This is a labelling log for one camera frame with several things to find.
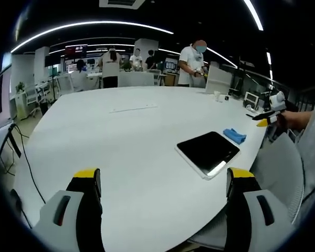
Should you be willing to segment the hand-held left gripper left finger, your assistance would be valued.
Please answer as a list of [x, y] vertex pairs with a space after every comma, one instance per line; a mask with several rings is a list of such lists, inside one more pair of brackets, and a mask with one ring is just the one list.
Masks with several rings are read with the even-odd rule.
[[51, 251], [105, 251], [101, 222], [100, 170], [92, 168], [46, 202], [33, 231]]

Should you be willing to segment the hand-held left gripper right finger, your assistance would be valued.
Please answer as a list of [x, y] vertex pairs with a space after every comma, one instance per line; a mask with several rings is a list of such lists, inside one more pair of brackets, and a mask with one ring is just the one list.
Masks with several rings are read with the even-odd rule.
[[253, 173], [227, 169], [226, 251], [278, 251], [294, 230], [288, 209]]

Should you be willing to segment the person's right hand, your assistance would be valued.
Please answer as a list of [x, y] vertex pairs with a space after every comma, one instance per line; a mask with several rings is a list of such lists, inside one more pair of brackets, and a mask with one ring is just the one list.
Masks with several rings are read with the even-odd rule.
[[309, 119], [304, 112], [284, 111], [277, 116], [277, 124], [283, 129], [302, 130], [306, 127]]

